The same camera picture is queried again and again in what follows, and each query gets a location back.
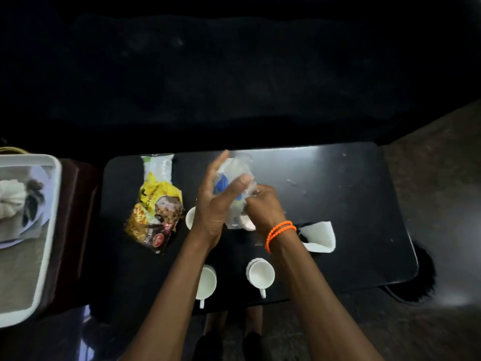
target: black backdrop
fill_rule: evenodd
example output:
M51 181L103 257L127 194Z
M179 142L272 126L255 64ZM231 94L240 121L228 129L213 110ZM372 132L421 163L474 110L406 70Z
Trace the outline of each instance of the black backdrop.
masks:
M388 143L479 96L478 0L2 0L8 144Z

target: bracelet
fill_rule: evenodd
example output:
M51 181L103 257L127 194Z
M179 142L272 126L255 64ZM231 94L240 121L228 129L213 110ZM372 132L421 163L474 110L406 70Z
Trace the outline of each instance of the bracelet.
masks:
M284 227L280 230L278 230L276 233L274 233L275 230L277 230L278 228L282 227L283 225L286 225L286 224L289 224L287 227ZM267 250L268 254L271 253L270 249L269 249L269 243L270 241L272 241L272 239L274 237L276 237L277 235L279 235L280 233L282 233L283 231L287 230L287 229L293 229L293 230L297 230L297 228L292 225L292 222L291 221L284 221L280 224L277 224L274 228L272 228L272 230L269 232L269 235L268 235L268 238L266 239L266 245L265 245L265 249Z

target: person's left hand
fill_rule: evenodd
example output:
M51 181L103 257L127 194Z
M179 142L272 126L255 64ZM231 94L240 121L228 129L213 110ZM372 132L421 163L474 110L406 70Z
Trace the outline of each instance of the person's left hand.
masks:
M229 157L229 151L223 151L207 167L205 177L197 191L194 223L191 232L196 237L206 241L209 249L219 242L222 226L225 222L227 211L236 197L249 186L252 181L250 175L244 174L232 181L219 195L213 194L213 182L217 176L220 165Z

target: black table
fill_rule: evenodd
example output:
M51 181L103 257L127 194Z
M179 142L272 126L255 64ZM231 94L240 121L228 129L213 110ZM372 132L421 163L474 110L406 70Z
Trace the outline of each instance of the black table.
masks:
M244 151L253 157L257 182L276 188L289 220L331 221L336 249L312 254L334 291L403 282L418 264L397 204L382 150L373 143ZM172 182L182 190L184 206L195 204L205 168L218 152L179 153ZM109 323L141 322L160 289L188 229L177 224L175 240L165 255L154 255L124 233L124 223L143 181L139 156L112 159L105 168L100 208L100 236L92 266L98 276L92 312ZM255 233L227 230L207 264L217 272L217 289L205 312L286 300L280 278L262 299L249 285L245 268L255 257L268 260ZM198 312L196 301L194 312Z

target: garlic bulb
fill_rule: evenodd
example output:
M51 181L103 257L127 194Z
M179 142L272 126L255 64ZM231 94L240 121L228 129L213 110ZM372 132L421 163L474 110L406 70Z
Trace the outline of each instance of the garlic bulb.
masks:
M0 181L0 219L13 217L23 209L27 191L17 180Z

